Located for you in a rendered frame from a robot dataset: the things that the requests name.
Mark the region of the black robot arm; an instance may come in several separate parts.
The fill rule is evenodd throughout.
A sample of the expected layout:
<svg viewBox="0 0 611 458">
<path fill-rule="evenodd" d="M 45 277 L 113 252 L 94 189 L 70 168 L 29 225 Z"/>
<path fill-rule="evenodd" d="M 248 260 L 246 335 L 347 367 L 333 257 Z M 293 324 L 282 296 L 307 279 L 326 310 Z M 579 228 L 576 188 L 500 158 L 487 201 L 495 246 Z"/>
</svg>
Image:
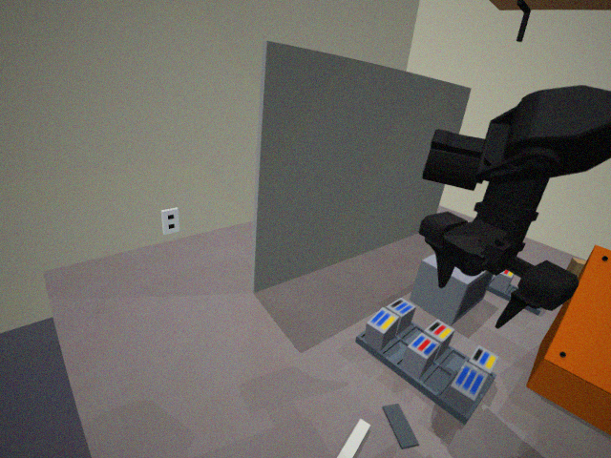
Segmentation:
<svg viewBox="0 0 611 458">
<path fill-rule="evenodd" d="M 490 198 L 535 209 L 551 177 L 589 171 L 609 158 L 611 92 L 566 86 L 525 95 L 490 121 L 486 138 L 435 130 L 423 179 L 472 191 L 489 181 Z M 466 276 L 496 276 L 513 264 L 516 225 L 483 219 L 477 213 L 443 238 L 443 260 Z"/>
</svg>

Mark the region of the white flat bar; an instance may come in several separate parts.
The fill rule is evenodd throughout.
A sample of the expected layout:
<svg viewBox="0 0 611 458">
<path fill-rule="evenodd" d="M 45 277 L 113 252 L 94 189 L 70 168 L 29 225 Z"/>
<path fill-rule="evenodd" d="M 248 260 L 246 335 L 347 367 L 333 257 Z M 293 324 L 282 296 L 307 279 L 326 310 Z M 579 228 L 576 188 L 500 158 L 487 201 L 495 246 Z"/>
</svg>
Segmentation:
<svg viewBox="0 0 611 458">
<path fill-rule="evenodd" d="M 349 436 L 348 441 L 342 448 L 337 458 L 354 458 L 358 448 L 361 446 L 367 433 L 369 432 L 370 425 L 360 419 L 358 425 Z"/>
</svg>

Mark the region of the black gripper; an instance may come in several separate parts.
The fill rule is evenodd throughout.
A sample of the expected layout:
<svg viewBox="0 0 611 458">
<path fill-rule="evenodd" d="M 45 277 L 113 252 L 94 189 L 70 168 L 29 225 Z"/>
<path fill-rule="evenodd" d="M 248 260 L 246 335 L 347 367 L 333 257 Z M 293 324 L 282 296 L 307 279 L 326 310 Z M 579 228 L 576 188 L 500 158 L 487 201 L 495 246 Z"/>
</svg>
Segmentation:
<svg viewBox="0 0 611 458">
<path fill-rule="evenodd" d="M 499 316 L 495 328 L 499 329 L 516 316 L 527 305 L 531 308 L 540 307 L 554 311 L 574 295 L 579 286 L 576 274 L 546 260 L 536 266 L 517 257 L 522 251 L 527 230 L 533 220 L 537 220 L 535 209 L 518 208 L 501 203 L 484 194 L 481 202 L 474 206 L 474 212 L 483 215 L 483 221 L 491 225 L 502 226 L 504 220 L 516 225 L 516 252 L 513 264 L 508 271 L 521 277 L 518 290 L 511 293 L 511 299 L 503 313 Z M 437 263 L 439 288 L 448 283 L 454 265 L 443 260 L 443 238 L 452 229 L 468 222 L 450 211 L 436 213 L 424 217 L 419 227 L 419 235 L 425 237 L 425 242 L 434 250 Z"/>
</svg>

